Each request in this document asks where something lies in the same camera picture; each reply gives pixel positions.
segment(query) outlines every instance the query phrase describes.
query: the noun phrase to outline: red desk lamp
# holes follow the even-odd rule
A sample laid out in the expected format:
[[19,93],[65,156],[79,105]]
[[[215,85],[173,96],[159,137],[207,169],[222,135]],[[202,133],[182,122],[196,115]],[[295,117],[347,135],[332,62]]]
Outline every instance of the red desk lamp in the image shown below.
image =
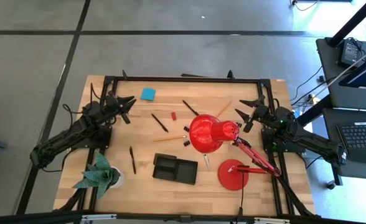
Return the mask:
[[[238,125],[233,121],[221,122],[214,116],[202,114],[198,115],[191,122],[189,136],[194,148],[204,154],[205,162],[209,167],[206,153],[216,151],[224,141],[236,141],[239,133],[240,129]],[[242,142],[238,143],[238,147],[249,155],[253,159],[253,162],[259,158],[263,159],[256,151],[245,146]],[[242,162],[236,159],[229,159],[219,166],[218,178],[226,189],[240,190],[248,182],[249,172],[267,173],[263,169],[244,166]]]

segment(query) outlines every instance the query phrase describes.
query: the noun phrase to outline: white pot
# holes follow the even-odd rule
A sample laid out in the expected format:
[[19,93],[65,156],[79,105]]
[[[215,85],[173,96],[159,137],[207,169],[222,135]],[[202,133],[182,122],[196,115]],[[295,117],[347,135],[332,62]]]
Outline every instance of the white pot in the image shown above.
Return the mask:
[[125,176],[118,168],[113,167],[113,166],[111,166],[111,168],[116,169],[116,171],[118,171],[120,173],[120,178],[118,179],[118,181],[115,184],[110,186],[110,188],[117,189],[118,187],[121,187],[122,184],[125,182]]

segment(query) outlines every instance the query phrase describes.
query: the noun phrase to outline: black tray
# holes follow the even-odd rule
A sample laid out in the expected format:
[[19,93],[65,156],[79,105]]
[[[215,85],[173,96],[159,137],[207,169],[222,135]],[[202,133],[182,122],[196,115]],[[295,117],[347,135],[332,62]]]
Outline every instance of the black tray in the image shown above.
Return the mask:
[[184,184],[195,184],[198,162],[178,159],[176,156],[156,154],[152,177]]

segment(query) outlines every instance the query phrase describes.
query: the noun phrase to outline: artificial plant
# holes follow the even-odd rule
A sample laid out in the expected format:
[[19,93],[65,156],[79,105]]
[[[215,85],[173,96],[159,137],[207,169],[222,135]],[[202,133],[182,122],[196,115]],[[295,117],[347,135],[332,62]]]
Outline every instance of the artificial plant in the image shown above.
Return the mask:
[[88,164],[89,171],[82,172],[84,178],[73,186],[76,189],[98,187],[97,198],[101,198],[106,190],[117,183],[120,173],[110,166],[105,156],[96,152],[96,164]]

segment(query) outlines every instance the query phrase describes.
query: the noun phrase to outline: keyboard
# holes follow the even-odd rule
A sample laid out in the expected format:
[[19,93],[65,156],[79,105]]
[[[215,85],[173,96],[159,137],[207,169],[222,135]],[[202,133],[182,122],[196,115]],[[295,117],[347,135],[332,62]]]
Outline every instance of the keyboard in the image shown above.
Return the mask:
[[366,163],[366,122],[338,124],[337,128],[349,159]]

